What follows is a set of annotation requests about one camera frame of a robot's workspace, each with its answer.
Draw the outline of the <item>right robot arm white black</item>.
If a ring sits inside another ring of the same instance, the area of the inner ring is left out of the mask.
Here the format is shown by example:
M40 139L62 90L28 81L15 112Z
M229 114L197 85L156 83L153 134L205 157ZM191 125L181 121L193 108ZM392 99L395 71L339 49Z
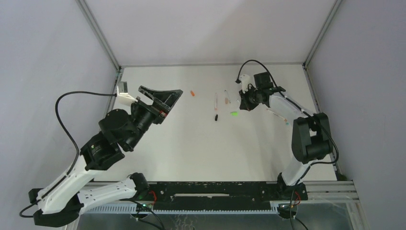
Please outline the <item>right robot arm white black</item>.
M279 198L289 199L303 184L311 166L325 164L324 158L334 150L328 116L324 113L310 114L310 110L292 99L283 87L276 86L269 73L253 77L241 74L236 83L241 85L238 92L240 110L252 111L262 104L292 127L293 157L278 175L276 189Z

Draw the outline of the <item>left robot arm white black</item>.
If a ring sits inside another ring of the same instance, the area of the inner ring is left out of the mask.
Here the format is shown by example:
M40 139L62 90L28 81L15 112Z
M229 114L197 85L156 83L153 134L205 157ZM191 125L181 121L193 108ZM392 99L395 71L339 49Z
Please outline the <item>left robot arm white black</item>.
M84 189L97 175L122 160L126 152L132 152L152 124L161 124L183 93L145 86L138 90L152 104L131 96L126 82L119 83L113 97L129 106L130 111L109 111L99 121L100 131L83 147L76 148L72 164L47 187L29 191L31 206L38 207L32 214L35 225L63 227L95 207L122 199L137 201L149 194L148 182L137 172L113 184Z

